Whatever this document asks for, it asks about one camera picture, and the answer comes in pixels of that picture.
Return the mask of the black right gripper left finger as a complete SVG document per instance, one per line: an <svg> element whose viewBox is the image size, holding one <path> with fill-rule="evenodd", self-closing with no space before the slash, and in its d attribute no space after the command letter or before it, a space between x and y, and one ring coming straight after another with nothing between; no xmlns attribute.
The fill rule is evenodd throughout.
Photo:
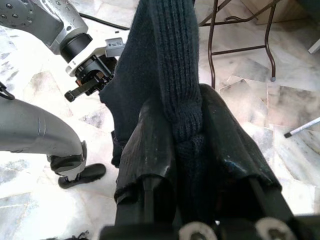
<svg viewBox="0 0 320 240"><path fill-rule="evenodd" d="M125 145L114 194L116 225L172 223L177 208L176 154L163 105L148 99Z"/></svg>

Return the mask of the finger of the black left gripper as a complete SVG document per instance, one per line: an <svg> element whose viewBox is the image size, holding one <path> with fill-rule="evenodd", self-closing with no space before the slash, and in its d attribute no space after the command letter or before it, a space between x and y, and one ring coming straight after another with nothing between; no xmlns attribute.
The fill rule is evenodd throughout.
<svg viewBox="0 0 320 240"><path fill-rule="evenodd" d="M69 101L73 102L79 96L86 94L90 96L98 89L99 83L96 81L88 81L85 84L78 86L74 90L69 90L64 94L64 97Z"/></svg>

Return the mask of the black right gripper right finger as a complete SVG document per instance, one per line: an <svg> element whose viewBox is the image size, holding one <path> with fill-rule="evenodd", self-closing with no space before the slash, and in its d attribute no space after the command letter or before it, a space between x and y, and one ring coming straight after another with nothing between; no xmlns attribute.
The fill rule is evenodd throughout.
<svg viewBox="0 0 320 240"><path fill-rule="evenodd" d="M211 86L201 84L200 91L215 216L254 222L272 217L288 222L293 213L255 141Z"/></svg>

